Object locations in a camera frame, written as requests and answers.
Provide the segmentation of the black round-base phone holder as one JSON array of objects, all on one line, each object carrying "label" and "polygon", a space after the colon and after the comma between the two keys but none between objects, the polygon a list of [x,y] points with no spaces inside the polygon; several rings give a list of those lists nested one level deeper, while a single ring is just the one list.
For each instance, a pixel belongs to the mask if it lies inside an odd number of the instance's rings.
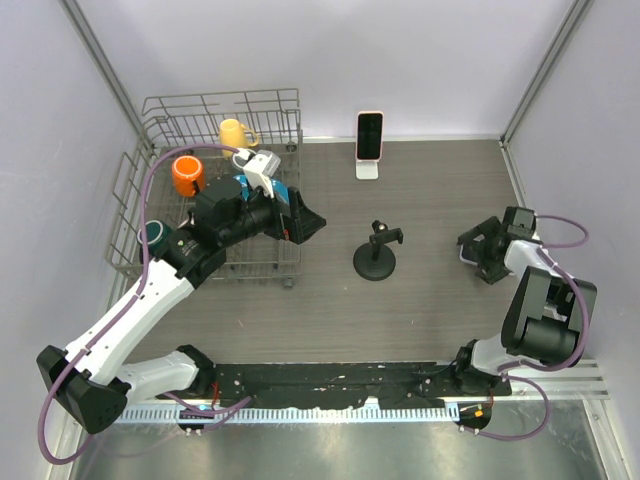
[{"label": "black round-base phone holder", "polygon": [[353,267],[360,277],[368,281],[382,281],[396,267],[396,256],[388,244],[402,244],[404,234],[400,228],[391,229],[379,220],[372,223],[372,230],[368,242],[360,245],[354,252]]}]

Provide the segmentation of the purple-cased phone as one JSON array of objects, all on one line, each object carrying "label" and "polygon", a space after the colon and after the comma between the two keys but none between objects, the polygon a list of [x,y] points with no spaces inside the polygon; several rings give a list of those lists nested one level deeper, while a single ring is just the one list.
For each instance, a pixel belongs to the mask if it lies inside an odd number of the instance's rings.
[{"label": "purple-cased phone", "polygon": [[478,267],[482,260],[482,248],[478,242],[463,244],[460,246],[459,259],[461,262]]}]

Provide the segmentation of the pink-cased phone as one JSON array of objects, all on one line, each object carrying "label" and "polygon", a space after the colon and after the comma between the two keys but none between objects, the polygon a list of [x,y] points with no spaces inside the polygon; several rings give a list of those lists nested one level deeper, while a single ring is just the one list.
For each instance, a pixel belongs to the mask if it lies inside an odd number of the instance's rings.
[{"label": "pink-cased phone", "polygon": [[384,115],[381,111],[362,111],[357,115],[355,158],[378,161],[382,155]]}]

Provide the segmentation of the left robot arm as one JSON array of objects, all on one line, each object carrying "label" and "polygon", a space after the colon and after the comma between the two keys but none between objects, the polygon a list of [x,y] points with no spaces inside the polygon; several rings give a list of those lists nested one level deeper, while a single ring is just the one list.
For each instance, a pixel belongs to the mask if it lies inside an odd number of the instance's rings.
[{"label": "left robot arm", "polygon": [[236,177],[213,181],[196,194],[188,219],[158,244],[116,305],[65,348],[48,345],[39,353],[46,387],[89,434],[104,431],[127,405],[149,397],[174,391],[205,397],[214,367],[191,345],[151,362],[125,361],[166,313],[226,262],[228,248],[260,234],[300,245],[325,225],[295,187],[281,197],[270,186],[252,188]]}]

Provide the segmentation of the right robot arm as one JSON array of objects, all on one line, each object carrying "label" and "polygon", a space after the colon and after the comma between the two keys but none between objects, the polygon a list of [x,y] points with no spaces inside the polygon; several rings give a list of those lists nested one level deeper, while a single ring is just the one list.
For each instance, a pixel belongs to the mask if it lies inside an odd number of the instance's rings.
[{"label": "right robot arm", "polygon": [[451,380],[465,395],[482,394],[511,369],[554,372],[575,366],[588,342],[597,287],[568,274],[537,233],[535,211],[510,206],[457,239],[459,258],[489,285],[518,280],[499,334],[459,349]]}]

